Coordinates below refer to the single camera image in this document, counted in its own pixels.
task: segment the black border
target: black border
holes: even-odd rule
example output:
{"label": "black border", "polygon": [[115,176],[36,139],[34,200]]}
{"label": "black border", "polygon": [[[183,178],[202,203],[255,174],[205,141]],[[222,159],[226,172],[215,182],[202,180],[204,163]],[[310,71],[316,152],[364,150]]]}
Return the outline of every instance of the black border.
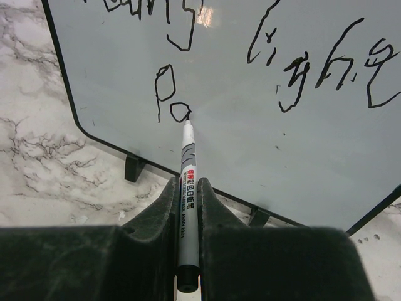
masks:
{"label": "black border", "polygon": [[[101,144],[107,145],[107,146],[111,147],[112,149],[115,149],[115,150],[117,150],[119,152],[122,152],[122,153],[124,153],[126,155],[137,157],[141,161],[144,161],[147,164],[152,165],[154,167],[157,167],[157,168],[159,168],[159,169],[161,169],[163,171],[167,171],[167,172],[169,172],[169,173],[171,173],[171,174],[173,174],[175,176],[180,176],[180,174],[178,172],[172,171],[172,170],[170,170],[168,168],[165,168],[165,167],[163,167],[161,165],[158,165],[158,164],[156,164],[154,162],[148,161],[148,160],[146,160],[144,158],[141,158],[141,157],[139,157],[139,156],[137,156],[135,154],[132,154],[131,152],[129,152],[129,151],[125,150],[125,149],[122,149],[122,148],[120,148],[118,146],[115,146],[115,145],[110,144],[110,143],[108,143],[106,141],[103,141],[103,140],[101,140],[99,138],[96,138],[96,137],[88,134],[83,129],[83,127],[80,125],[80,122],[78,120],[78,116],[76,114],[76,108],[75,108],[75,104],[74,104],[74,101],[73,101],[73,96],[72,96],[72,93],[71,93],[70,83],[68,81],[68,75],[67,75],[67,72],[65,70],[63,55],[61,54],[61,48],[60,48],[60,44],[59,44],[59,41],[58,41],[56,28],[55,28],[55,24],[54,24],[54,21],[53,21],[53,17],[52,17],[51,12],[50,12],[50,7],[49,7],[49,2],[48,1],[49,0],[42,0],[44,14],[46,15],[46,19],[47,19],[48,26],[49,26],[49,29],[50,29],[51,38],[52,38],[53,44],[55,46],[58,63],[60,65],[60,70],[61,70],[61,74],[63,76],[63,81],[64,81],[64,85],[65,85],[65,88],[66,88],[67,96],[68,96],[68,101],[70,102],[71,111],[73,113],[74,122],[75,122],[76,126],[81,130],[81,132],[84,135],[86,135],[90,139],[93,139],[94,141],[97,141],[97,142],[99,142]],[[245,205],[247,207],[250,207],[251,209],[252,208],[258,208],[257,206],[255,206],[255,205],[253,205],[251,203],[248,203],[247,201],[244,201],[243,199],[236,198],[236,197],[231,196],[228,193],[224,193],[224,192],[222,192],[222,191],[220,191],[218,189],[214,189],[214,191],[216,193],[226,197],[226,198],[232,199],[233,201],[236,201],[236,202],[241,203],[241,204],[243,204],[243,205]],[[370,210],[362,219],[360,219],[358,222],[356,222],[350,229],[348,229],[347,233],[349,235],[353,235],[354,233],[356,233],[360,228],[365,226],[369,221],[371,221],[376,215],[378,215],[380,212],[382,212],[386,207],[390,206],[400,196],[401,196],[401,185],[398,186],[383,201],[381,201],[379,204],[377,204],[372,210]],[[273,212],[268,211],[268,210],[265,210],[265,211],[267,211],[272,217],[280,219],[281,221],[284,221],[284,222],[289,223],[291,225],[303,226],[302,224],[299,224],[299,223],[293,221],[292,219],[285,218],[284,216],[278,215],[278,214],[273,213]]]}

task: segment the black marker cap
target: black marker cap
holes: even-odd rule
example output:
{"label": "black marker cap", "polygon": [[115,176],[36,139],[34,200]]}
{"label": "black marker cap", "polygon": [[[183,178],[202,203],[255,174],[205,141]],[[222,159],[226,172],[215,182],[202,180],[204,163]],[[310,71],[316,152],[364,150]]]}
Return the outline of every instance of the black marker cap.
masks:
{"label": "black marker cap", "polygon": [[198,289],[200,269],[195,265],[182,265],[177,269],[177,288],[182,293],[193,293]]}

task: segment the whiteboard marker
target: whiteboard marker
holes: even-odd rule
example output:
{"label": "whiteboard marker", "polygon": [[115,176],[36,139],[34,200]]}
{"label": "whiteboard marker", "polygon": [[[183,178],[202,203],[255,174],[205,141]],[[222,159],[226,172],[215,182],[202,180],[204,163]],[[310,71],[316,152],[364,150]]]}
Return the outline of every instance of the whiteboard marker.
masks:
{"label": "whiteboard marker", "polygon": [[195,139],[188,119],[182,138],[179,219],[177,288],[192,293],[198,289],[200,268]]}

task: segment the marble table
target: marble table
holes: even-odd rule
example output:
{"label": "marble table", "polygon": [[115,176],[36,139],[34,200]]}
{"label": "marble table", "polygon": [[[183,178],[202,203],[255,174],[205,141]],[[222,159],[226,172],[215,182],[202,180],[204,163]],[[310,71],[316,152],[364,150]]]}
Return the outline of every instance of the marble table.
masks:
{"label": "marble table", "polygon": [[[125,181],[123,155],[75,126],[41,2],[0,0],[0,34],[0,226],[124,224],[153,202],[170,175]],[[352,240],[377,300],[401,300],[401,201]]]}

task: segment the whiteboard surface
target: whiteboard surface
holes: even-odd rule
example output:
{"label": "whiteboard surface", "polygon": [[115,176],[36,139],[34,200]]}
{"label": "whiteboard surface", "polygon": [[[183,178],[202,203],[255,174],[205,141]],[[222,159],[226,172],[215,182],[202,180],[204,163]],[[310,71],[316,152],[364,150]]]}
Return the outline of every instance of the whiteboard surface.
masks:
{"label": "whiteboard surface", "polygon": [[308,226],[400,184],[400,1],[48,2],[86,133],[179,172],[184,103],[200,177]]}

